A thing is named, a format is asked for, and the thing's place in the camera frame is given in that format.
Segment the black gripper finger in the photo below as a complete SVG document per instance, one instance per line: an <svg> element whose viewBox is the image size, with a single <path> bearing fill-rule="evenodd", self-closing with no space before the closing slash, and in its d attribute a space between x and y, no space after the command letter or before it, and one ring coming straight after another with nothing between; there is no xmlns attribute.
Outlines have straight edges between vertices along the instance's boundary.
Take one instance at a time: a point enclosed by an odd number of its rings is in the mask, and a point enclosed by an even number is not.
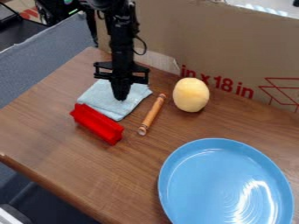
<svg viewBox="0 0 299 224"><path fill-rule="evenodd" d="M129 89L130 89L130 80L129 79L122 79L121 80L121 95L120 95L120 100L124 101L126 99L126 96L129 94Z"/></svg>
<svg viewBox="0 0 299 224"><path fill-rule="evenodd" d="M112 87L112 92L113 92L113 96L117 100L121 100L120 99L120 96L121 96L121 91L120 91L120 86L118 86L118 82L117 82L117 79L110 79L110 87Z"/></svg>

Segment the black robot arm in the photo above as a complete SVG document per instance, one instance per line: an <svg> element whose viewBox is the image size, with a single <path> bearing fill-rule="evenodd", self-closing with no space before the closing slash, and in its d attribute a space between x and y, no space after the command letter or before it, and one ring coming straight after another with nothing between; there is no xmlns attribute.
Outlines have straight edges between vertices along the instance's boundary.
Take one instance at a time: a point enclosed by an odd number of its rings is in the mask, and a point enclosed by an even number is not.
<svg viewBox="0 0 299 224"><path fill-rule="evenodd" d="M146 84L149 68L134 63L134 41L138 39L136 3L133 0L86 0L89 6L104 13L112 60L94 62L96 79L108 80L113 96L118 101L126 99L133 83Z"/></svg>

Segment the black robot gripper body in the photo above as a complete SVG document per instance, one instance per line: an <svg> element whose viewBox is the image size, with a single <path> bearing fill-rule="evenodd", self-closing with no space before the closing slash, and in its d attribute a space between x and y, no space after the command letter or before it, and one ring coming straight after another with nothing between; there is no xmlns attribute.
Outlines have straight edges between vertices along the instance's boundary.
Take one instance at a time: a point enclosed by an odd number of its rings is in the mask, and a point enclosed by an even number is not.
<svg viewBox="0 0 299 224"><path fill-rule="evenodd" d="M132 45L109 45L112 60L94 62L93 77L104 80L121 81L128 78L129 83L146 84L149 68L134 63L134 50Z"/></svg>

